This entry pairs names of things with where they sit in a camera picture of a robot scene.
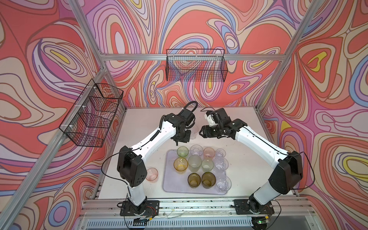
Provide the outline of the small clear cup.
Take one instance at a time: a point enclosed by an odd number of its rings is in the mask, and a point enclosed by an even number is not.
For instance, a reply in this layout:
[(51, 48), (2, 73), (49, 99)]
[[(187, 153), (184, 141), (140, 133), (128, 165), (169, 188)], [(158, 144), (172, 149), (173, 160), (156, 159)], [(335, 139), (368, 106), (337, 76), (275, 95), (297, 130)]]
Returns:
[(224, 149), (217, 149), (215, 151), (215, 158), (222, 159), (226, 157), (226, 151)]

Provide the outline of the pink cup back row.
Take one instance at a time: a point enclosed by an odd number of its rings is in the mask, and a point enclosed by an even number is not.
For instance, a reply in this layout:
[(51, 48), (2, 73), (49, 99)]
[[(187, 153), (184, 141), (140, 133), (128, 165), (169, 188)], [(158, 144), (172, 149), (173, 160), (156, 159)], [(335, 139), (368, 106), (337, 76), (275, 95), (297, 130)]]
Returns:
[(212, 160), (215, 157), (216, 151), (212, 147), (206, 147), (203, 150), (203, 159)]

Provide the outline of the clear cup front row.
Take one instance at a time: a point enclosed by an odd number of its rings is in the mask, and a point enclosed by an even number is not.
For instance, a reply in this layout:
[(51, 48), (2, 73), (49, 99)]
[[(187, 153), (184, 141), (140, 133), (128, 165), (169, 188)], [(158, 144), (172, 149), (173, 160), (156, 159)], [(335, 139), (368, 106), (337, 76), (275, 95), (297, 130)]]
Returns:
[(202, 146), (200, 145), (193, 145), (191, 148), (190, 148), (190, 154), (191, 155), (196, 155), (196, 156), (199, 156), (199, 157), (202, 157), (203, 154), (204, 154), (204, 149)]

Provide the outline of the clear cup row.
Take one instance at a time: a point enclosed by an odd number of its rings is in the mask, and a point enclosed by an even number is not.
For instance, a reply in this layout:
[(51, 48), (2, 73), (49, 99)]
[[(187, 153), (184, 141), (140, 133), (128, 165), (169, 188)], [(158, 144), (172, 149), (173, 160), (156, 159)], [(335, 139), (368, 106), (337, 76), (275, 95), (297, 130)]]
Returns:
[(196, 156), (199, 156), (199, 157), (202, 157), (203, 154), (204, 154), (204, 149), (202, 146), (200, 145), (193, 145), (191, 148), (190, 148), (190, 154), (191, 155), (196, 155)]
[(194, 125), (193, 127), (190, 128), (190, 130), (191, 130), (190, 139), (194, 140), (197, 137), (197, 134), (199, 133), (199, 128), (197, 125)]

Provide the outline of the pale green textured cup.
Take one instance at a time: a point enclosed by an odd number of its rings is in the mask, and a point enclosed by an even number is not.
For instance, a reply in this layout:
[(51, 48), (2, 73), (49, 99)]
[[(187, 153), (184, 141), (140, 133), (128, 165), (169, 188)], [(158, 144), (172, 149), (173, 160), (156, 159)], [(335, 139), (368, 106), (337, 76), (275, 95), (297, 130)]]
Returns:
[(214, 168), (212, 159), (204, 159), (201, 164), (203, 172), (211, 172)]

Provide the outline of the amber yellow cup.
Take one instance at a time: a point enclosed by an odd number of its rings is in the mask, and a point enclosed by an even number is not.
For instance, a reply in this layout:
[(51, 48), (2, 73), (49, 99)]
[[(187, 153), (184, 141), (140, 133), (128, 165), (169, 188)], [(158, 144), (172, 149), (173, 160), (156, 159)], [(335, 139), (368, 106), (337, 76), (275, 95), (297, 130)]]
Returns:
[(174, 160), (173, 167), (177, 173), (183, 174), (188, 168), (188, 161), (186, 158), (178, 157)]

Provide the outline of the pale yellow textured cup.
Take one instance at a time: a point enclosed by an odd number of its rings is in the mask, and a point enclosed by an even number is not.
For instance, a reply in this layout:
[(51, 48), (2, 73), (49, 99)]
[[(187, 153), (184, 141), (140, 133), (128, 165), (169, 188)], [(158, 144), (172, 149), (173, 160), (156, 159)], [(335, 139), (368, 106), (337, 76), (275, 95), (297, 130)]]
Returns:
[(197, 172), (202, 165), (202, 159), (200, 156), (198, 155), (191, 155), (188, 158), (188, 168), (190, 169), (191, 172)]

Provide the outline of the brown olive textured cup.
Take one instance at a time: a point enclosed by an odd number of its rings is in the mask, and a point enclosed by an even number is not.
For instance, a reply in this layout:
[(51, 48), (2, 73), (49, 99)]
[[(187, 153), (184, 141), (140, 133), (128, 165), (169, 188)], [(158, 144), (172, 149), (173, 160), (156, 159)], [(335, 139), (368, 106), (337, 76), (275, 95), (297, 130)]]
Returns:
[(209, 188), (212, 188), (216, 184), (216, 177), (211, 172), (205, 172), (203, 173), (201, 177), (201, 181), (202, 181), (202, 186), (205, 189), (209, 189)]

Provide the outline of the large clear cup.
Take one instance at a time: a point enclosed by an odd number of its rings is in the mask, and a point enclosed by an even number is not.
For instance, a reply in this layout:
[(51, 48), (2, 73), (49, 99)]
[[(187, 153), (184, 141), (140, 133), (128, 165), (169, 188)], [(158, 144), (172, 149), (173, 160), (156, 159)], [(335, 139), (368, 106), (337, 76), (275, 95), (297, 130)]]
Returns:
[(232, 181), (227, 176), (222, 176), (216, 181), (217, 190), (220, 193), (227, 193), (232, 187)]

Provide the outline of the clear cup back row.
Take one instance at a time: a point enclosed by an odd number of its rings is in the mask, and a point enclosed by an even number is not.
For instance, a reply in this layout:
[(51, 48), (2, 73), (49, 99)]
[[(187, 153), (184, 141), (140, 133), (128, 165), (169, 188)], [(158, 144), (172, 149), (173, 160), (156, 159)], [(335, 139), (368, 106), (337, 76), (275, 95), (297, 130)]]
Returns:
[(190, 130), (191, 130), (190, 139), (194, 140), (197, 137), (197, 134), (199, 133), (199, 128), (197, 125), (194, 125), (193, 127), (190, 128)]

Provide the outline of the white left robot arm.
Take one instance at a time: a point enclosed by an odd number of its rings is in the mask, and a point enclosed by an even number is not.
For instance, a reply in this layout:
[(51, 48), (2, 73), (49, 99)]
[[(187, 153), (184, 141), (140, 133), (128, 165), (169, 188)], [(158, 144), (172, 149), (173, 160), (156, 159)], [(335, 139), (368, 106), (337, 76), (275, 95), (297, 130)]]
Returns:
[(143, 181), (147, 176), (146, 163), (152, 154), (166, 141), (173, 140), (176, 144), (188, 143), (195, 124), (193, 110), (183, 108), (179, 114), (163, 115), (159, 126), (141, 142), (133, 147), (124, 146), (118, 153), (117, 171), (127, 182), (128, 200), (138, 207), (147, 200)]

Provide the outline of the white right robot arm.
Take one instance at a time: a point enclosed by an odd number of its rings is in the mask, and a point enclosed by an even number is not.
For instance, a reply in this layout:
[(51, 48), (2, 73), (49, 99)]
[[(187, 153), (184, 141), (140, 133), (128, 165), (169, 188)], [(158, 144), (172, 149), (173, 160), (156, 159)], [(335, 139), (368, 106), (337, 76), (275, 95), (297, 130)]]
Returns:
[(251, 212), (258, 213), (268, 202), (280, 195), (286, 195), (303, 178), (301, 154), (289, 152), (258, 135), (241, 119), (232, 120), (224, 108), (206, 110), (208, 125), (199, 132), (203, 138), (231, 138), (257, 153), (273, 169), (268, 181), (248, 199)]

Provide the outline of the lavender tray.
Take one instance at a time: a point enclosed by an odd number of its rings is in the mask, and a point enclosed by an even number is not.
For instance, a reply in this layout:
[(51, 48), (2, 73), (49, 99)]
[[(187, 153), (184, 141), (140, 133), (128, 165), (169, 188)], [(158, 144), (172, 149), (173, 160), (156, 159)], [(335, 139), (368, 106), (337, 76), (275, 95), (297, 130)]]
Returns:
[[(164, 169), (164, 175), (163, 175), (163, 190), (165, 192), (169, 192), (169, 193), (186, 193), (186, 194), (220, 195), (220, 196), (225, 195), (225, 194), (228, 193), (228, 192), (227, 193), (220, 193), (217, 190), (216, 184), (212, 188), (205, 189), (202, 186), (202, 181), (201, 181), (201, 184), (199, 185), (199, 187), (191, 188), (188, 185), (187, 178), (191, 173), (194, 173), (194, 172), (191, 172), (189, 168), (187, 168), (186, 172), (184, 172), (183, 174), (177, 173), (175, 171), (175, 169), (173, 167), (173, 162), (176, 158), (179, 157), (177, 155), (176, 151), (177, 150), (172, 149), (172, 150), (169, 150), (166, 153), (166, 162), (165, 162), (165, 169)], [(195, 173), (199, 174), (200, 177), (202, 177), (202, 175), (204, 173), (203, 170), (202, 170), (202, 167)], [(215, 172), (214, 169), (211, 171), (211, 173), (213, 173), (215, 175), (216, 179), (218, 179), (222, 176), (227, 176), (226, 172), (221, 172), (221, 173), (218, 172), (217, 173), (217, 172)]]

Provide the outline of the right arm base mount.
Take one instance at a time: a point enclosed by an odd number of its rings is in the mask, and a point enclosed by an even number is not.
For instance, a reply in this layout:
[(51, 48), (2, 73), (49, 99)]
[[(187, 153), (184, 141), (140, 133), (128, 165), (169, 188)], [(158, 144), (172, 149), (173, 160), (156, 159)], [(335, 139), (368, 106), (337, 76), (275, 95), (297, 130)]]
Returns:
[(272, 216), (275, 211), (271, 201), (265, 205), (259, 204), (256, 200), (235, 199), (232, 207), (237, 215), (268, 215)]

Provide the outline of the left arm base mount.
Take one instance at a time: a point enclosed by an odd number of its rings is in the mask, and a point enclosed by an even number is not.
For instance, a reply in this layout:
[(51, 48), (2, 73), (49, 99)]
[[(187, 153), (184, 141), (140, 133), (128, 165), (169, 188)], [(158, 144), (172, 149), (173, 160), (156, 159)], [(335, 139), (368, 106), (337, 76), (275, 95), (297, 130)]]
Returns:
[(123, 201), (117, 205), (120, 208), (122, 217), (155, 217), (159, 214), (160, 201), (147, 200), (139, 206), (135, 206), (130, 200)]

